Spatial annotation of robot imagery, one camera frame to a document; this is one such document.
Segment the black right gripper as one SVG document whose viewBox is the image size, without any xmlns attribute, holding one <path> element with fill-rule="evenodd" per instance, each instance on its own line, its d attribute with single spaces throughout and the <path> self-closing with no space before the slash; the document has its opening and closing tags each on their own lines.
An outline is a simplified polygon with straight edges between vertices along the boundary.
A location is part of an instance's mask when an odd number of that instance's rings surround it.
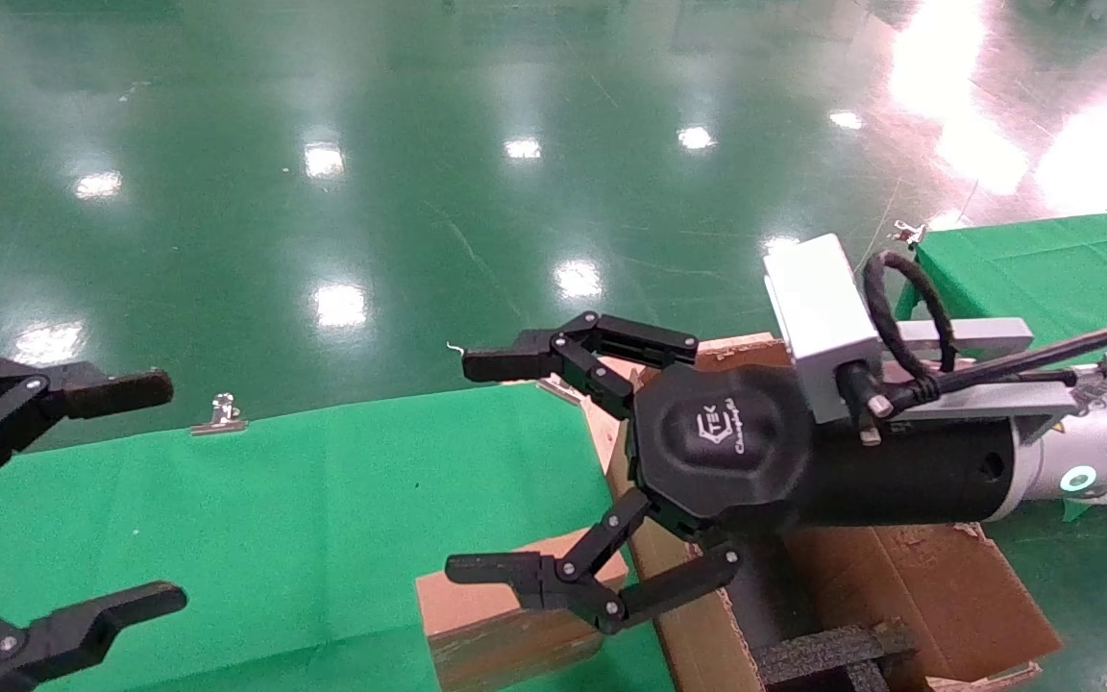
<svg viewBox="0 0 1107 692">
<path fill-rule="evenodd" d="M 738 544 L 721 540 L 637 585 L 606 586 L 598 574 L 654 515 L 693 539 L 985 521 L 1007 498 L 1016 443 L 1006 420 L 914 421 L 866 446 L 844 422 L 818 424 L 790 368 L 700 371 L 697 354 L 693 334 L 594 311 L 523 330 L 505 349 L 462 352 L 470 382 L 559 376 L 615 420 L 633 413 L 629 468 L 642 490 L 621 495 L 563 556 L 451 555 L 451 582 L 505 585 L 523 609 L 568 610 L 612 636 L 727 586 L 741 569 Z M 662 372 L 634 394 L 601 358 Z"/>
</svg>

